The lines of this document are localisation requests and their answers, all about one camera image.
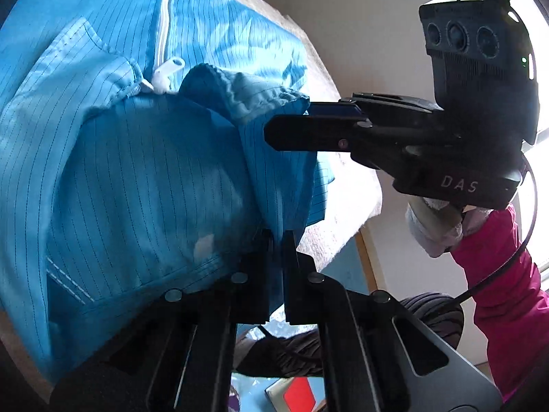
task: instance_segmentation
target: white glove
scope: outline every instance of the white glove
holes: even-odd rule
[[[463,237],[478,231],[492,210],[468,206],[464,212],[449,202],[409,196],[406,222],[427,254],[439,257],[455,249]]]

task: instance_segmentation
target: striped blue fabric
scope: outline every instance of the striped blue fabric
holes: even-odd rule
[[[262,135],[308,107],[301,43],[232,0],[170,0],[179,94],[138,94],[159,4],[19,0],[0,30],[0,302],[52,381],[258,229],[322,219],[329,168]]]
[[[49,340],[46,242],[56,186],[80,127],[135,94],[143,78],[79,19],[40,56],[0,118],[0,296],[45,374]]]

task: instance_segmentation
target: camera lens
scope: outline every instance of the camera lens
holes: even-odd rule
[[[498,55],[500,48],[498,39],[492,30],[486,27],[482,27],[479,29],[479,32],[477,32],[477,45],[480,52],[482,52],[487,59],[493,59]]]
[[[427,36],[433,45],[438,45],[440,43],[440,30],[434,23],[430,23],[427,27]]]
[[[448,25],[448,42],[458,51],[467,47],[467,34],[463,26],[457,23]]]

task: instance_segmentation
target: black metal bracket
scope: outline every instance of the black metal bracket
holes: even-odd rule
[[[226,412],[237,324],[269,317],[270,232],[256,249],[209,290],[167,291],[56,385],[52,410]],[[292,231],[279,256],[287,321],[318,324],[330,412],[499,410],[496,387],[389,293],[318,273]]]
[[[398,192],[456,206],[505,209],[522,182],[521,140],[496,144],[462,131],[426,100],[355,93],[313,102],[308,114],[271,118],[267,144],[279,151],[349,152],[359,164],[394,177]]]

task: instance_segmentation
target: window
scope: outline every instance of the window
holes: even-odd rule
[[[433,0],[442,2],[452,0]],[[511,0],[512,8],[520,15],[530,34],[537,65],[537,83],[540,98],[538,139],[535,146],[525,145],[526,158],[536,176],[538,192],[537,221],[528,250],[537,263],[542,288],[549,290],[549,26],[533,0]],[[532,220],[534,197],[532,180],[527,177],[519,190],[520,224],[526,234]]]

